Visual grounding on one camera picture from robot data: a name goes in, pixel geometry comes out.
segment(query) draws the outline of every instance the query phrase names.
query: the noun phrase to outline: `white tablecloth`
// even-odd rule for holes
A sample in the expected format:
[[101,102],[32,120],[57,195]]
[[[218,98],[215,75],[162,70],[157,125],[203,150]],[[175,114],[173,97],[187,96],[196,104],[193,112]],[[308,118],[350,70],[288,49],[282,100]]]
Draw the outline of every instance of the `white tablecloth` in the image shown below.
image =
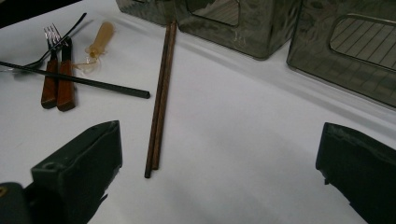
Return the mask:
[[72,35],[74,60],[103,21],[116,32],[91,78],[151,92],[140,99],[76,84],[68,112],[41,107],[44,77],[0,76],[0,182],[32,182],[30,168],[89,127],[119,120],[123,166],[90,223],[364,223],[315,161],[324,122],[396,147],[396,113],[292,71],[289,43],[255,61],[177,33],[160,170],[144,178],[165,29],[84,0],[0,29],[0,61],[26,64],[46,50],[43,27]]

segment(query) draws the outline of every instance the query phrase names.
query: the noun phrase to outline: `fork handle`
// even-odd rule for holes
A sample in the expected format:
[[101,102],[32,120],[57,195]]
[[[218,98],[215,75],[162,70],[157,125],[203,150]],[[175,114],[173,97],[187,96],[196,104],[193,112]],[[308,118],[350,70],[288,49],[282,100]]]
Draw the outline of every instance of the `fork handle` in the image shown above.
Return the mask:
[[[72,62],[70,60],[61,62],[60,73],[70,77],[73,76]],[[56,106],[60,111],[67,111],[76,106],[74,82],[59,80]]]
[[[48,72],[58,72],[58,60],[53,59],[47,63]],[[41,105],[46,109],[51,109],[56,106],[56,99],[58,95],[58,80],[53,77],[45,77],[43,92],[41,93]]]

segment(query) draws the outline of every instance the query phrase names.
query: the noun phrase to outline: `green translucent bin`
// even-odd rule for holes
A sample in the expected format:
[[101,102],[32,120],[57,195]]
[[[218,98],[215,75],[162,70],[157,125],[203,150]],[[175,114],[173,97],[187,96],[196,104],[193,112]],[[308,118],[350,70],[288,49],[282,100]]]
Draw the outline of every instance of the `green translucent bin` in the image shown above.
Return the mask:
[[300,0],[175,0],[178,28],[265,60],[292,35]]
[[161,26],[175,19],[174,0],[116,0],[121,12]]
[[304,0],[288,65],[396,107],[396,1]]

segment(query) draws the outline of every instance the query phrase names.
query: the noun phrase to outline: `chopstick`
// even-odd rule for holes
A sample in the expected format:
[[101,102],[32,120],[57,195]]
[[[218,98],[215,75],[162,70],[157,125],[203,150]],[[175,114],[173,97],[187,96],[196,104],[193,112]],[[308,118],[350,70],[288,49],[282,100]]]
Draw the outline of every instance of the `chopstick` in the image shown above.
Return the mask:
[[150,138],[148,141],[148,157],[146,161],[145,178],[150,178],[151,171],[158,170],[159,168],[161,143],[163,140],[163,125],[172,69],[173,52],[176,41],[176,32],[177,23],[175,21],[166,25],[165,39],[163,41],[163,57],[161,59],[157,95],[155,97]]
[[90,80],[87,78],[70,77],[67,75],[63,75],[63,74],[59,74],[59,73],[51,73],[51,72],[47,72],[44,70],[39,70],[39,69],[34,69],[34,68],[30,68],[30,67],[17,65],[14,63],[0,62],[0,65],[21,69],[21,70],[27,71],[27,72],[37,73],[40,75],[44,75],[46,77],[55,77],[55,78],[59,78],[59,79],[66,80],[66,81],[77,82],[80,84],[93,86],[93,87],[100,88],[100,89],[105,89],[108,91],[115,91],[118,93],[130,95],[130,96],[136,96],[136,97],[145,98],[145,99],[148,99],[150,97],[149,91],[142,91],[142,90],[133,89],[133,88],[129,88],[129,87],[123,87],[123,86],[118,86],[118,85],[114,85],[114,84],[109,84],[109,83],[105,83],[105,82],[94,81],[94,80]]

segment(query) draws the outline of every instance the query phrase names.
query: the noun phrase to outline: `wooden chopstick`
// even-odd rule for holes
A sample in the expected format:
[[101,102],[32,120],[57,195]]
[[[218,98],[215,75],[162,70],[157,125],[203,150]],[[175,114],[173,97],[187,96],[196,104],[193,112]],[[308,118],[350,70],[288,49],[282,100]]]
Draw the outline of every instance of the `wooden chopstick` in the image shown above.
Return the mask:
[[157,94],[151,122],[150,138],[148,142],[148,157],[146,161],[145,178],[151,177],[151,171],[159,167],[161,141],[163,135],[163,121],[165,115],[167,93],[169,90],[170,73],[176,40],[177,23],[173,21],[166,25],[163,41],[163,57],[158,78]]

